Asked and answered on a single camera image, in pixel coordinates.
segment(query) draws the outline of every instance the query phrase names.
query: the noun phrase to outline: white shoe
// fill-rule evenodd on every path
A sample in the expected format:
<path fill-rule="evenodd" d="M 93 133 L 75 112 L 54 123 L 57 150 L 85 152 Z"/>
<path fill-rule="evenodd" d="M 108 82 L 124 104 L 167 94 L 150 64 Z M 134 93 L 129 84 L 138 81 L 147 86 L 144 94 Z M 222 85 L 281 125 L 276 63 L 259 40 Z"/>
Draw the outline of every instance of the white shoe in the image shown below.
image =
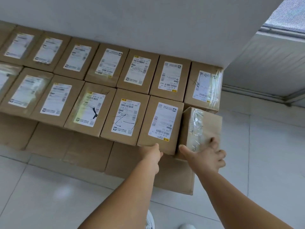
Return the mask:
<path fill-rule="evenodd" d="M 147 212 L 145 229 L 155 229 L 155 221 L 150 210 Z"/>
<path fill-rule="evenodd" d="M 183 224 L 179 227 L 179 229 L 196 229 L 196 228 L 191 224 Z"/>

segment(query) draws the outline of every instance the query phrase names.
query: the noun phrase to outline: white floor tile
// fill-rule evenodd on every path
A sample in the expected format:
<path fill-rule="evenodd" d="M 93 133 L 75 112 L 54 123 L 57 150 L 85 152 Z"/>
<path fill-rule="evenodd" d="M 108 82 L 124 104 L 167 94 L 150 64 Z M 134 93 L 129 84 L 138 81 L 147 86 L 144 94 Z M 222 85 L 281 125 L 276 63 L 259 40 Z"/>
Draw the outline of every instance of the white floor tile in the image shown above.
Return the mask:
<path fill-rule="evenodd" d="M 304 228 L 305 128 L 251 116 L 249 197 Z"/>
<path fill-rule="evenodd" d="M 305 127 L 305 108 L 288 107 L 284 104 L 251 97 L 251 115 Z"/>
<path fill-rule="evenodd" d="M 28 165 L 0 217 L 0 228 L 75 229 L 111 192 Z"/>
<path fill-rule="evenodd" d="M 226 110 L 221 110 L 219 115 L 223 117 L 221 148 L 227 151 L 225 158 L 227 166 L 221 169 L 220 173 L 246 195 L 248 190 L 249 116 Z M 152 201 L 219 220 L 197 177 L 193 196 L 154 188 Z"/>
<path fill-rule="evenodd" d="M 14 160 L 27 163 L 31 157 L 31 153 L 28 151 L 21 151 L 14 148 L 10 148 L 5 145 L 0 145 L 0 156 L 12 158 Z"/>
<path fill-rule="evenodd" d="M 250 99 L 250 96 L 222 91 L 220 96 L 220 109 L 250 115 Z"/>
<path fill-rule="evenodd" d="M 26 164 L 0 157 L 0 214 L 11 196 Z"/>
<path fill-rule="evenodd" d="M 113 190 L 116 189 L 123 181 L 122 178 L 109 176 L 105 173 L 78 167 L 76 165 L 59 161 L 58 159 L 47 158 L 36 154 L 32 154 L 29 164 Z"/>
<path fill-rule="evenodd" d="M 149 207 L 155 221 L 156 229 L 178 229 L 182 224 L 191 224 L 196 229 L 223 229 L 221 222 L 194 215 L 155 202 Z"/>

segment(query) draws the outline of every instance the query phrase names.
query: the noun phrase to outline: cardboard box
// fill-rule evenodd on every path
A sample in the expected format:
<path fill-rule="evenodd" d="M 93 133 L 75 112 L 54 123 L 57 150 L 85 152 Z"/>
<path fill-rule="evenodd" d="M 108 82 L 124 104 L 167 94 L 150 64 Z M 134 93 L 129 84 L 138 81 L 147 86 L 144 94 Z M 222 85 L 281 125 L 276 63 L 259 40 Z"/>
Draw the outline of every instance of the cardboard box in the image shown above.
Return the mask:
<path fill-rule="evenodd" d="M 179 145 L 185 145 L 199 152 L 209 145 L 212 137 L 220 141 L 222 117 L 197 108 L 188 108 L 183 112 Z M 177 148 L 176 159 L 185 160 Z"/>
<path fill-rule="evenodd" d="M 85 81 L 54 75 L 30 117 L 63 127 L 84 83 Z"/>
<path fill-rule="evenodd" d="M 22 66 L 0 62 L 0 103 L 22 70 Z"/>
<path fill-rule="evenodd" d="M 137 145 L 159 144 L 160 151 L 174 155 L 184 104 L 151 96 Z"/>
<path fill-rule="evenodd" d="M 16 24 L 0 21 L 0 48 L 9 38 L 15 27 Z"/>
<path fill-rule="evenodd" d="M 99 43 L 82 38 L 72 38 L 54 73 L 83 80 Z"/>
<path fill-rule="evenodd" d="M 101 43 L 85 80 L 115 88 L 128 52 L 126 47 Z"/>
<path fill-rule="evenodd" d="M 42 30 L 17 26 L 0 49 L 0 61 L 24 65 Z"/>
<path fill-rule="evenodd" d="M 52 77 L 53 74 L 49 72 L 23 69 L 4 97 L 0 112 L 30 117 Z"/>
<path fill-rule="evenodd" d="M 113 144 L 105 173 L 127 178 L 141 160 L 137 146 Z M 165 190 L 193 195 L 195 174 L 187 162 L 164 154 L 159 161 L 159 172 L 155 176 L 154 186 Z"/>
<path fill-rule="evenodd" d="M 63 159 L 74 132 L 39 123 L 26 150 L 49 158 Z"/>
<path fill-rule="evenodd" d="M 130 50 L 116 87 L 148 94 L 159 55 Z"/>
<path fill-rule="evenodd" d="M 0 144 L 17 150 L 24 150 L 37 121 L 0 113 Z"/>
<path fill-rule="evenodd" d="M 104 172 L 112 144 L 99 137 L 39 123 L 26 150 Z"/>
<path fill-rule="evenodd" d="M 160 55 L 149 94 L 183 102 L 191 61 Z"/>
<path fill-rule="evenodd" d="M 184 106 L 204 111 L 219 111 L 223 68 L 199 62 L 192 62 Z"/>
<path fill-rule="evenodd" d="M 53 72 L 70 39 L 71 36 L 68 35 L 44 32 L 25 60 L 24 65 Z"/>
<path fill-rule="evenodd" d="M 114 96 L 101 137 L 136 145 L 149 95 L 118 89 Z"/>
<path fill-rule="evenodd" d="M 112 145 L 113 141 L 76 132 L 63 161 L 104 172 Z"/>
<path fill-rule="evenodd" d="M 115 88 L 85 82 L 64 127 L 99 137 L 115 93 Z"/>

